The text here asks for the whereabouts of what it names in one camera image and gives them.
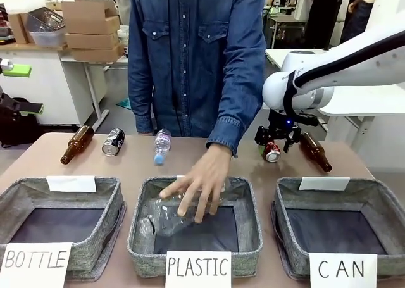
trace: brown glass bottle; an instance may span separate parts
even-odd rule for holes
[[[315,140],[310,133],[303,133],[299,139],[301,148],[304,154],[316,162],[323,171],[330,172],[332,166],[330,165],[327,157],[325,156],[325,150],[321,144]]]
[[[88,125],[81,127],[70,139],[68,149],[61,158],[61,163],[67,165],[73,157],[83,152],[90,144],[94,135],[94,130]]]

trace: bottle cap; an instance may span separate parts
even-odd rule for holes
[[[272,151],[266,154],[266,160],[269,163],[276,163],[280,159],[280,152]]]
[[[163,165],[165,162],[165,157],[163,155],[157,154],[154,156],[154,163],[158,166]]]

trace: finger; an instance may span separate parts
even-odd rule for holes
[[[222,186],[217,185],[213,190],[213,198],[211,202],[211,207],[209,209],[209,214],[215,215],[220,204],[220,196],[221,196],[221,189]]]
[[[168,198],[172,194],[176,193],[180,189],[186,189],[189,186],[190,179],[187,176],[182,177],[172,182],[168,187],[160,191],[160,198]]]
[[[195,180],[195,181],[193,181],[193,183],[191,183],[190,187],[187,189],[187,191],[185,192],[185,194],[183,196],[182,202],[178,206],[177,214],[179,216],[185,215],[185,213],[187,212],[187,209],[189,208],[190,203],[194,197],[194,194],[196,193],[198,188],[200,188],[200,186],[201,186],[200,180]]]
[[[205,208],[207,207],[207,202],[208,202],[209,195],[211,194],[211,189],[212,188],[210,186],[206,185],[206,187],[202,190],[200,199],[198,200],[198,208],[197,208],[197,212],[196,212],[196,217],[194,219],[194,221],[196,223],[201,223],[203,221],[204,214],[205,214]]]

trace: man's hand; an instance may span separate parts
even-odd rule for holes
[[[207,152],[192,167],[191,171],[160,192],[161,198],[167,198],[174,193],[185,191],[184,197],[178,207],[178,215],[184,216],[187,212],[194,194],[200,189],[195,222],[203,221],[205,208],[212,193],[212,202],[209,213],[214,215],[219,205],[223,183],[228,176],[232,153],[229,148],[220,144],[210,145]]]
[[[354,2],[349,4],[349,7],[347,7],[347,11],[349,12],[349,14],[353,14],[354,7],[355,7]]]

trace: denim shirt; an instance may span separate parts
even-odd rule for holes
[[[236,155],[262,105],[265,0],[132,0],[128,93],[139,133],[208,137]]]

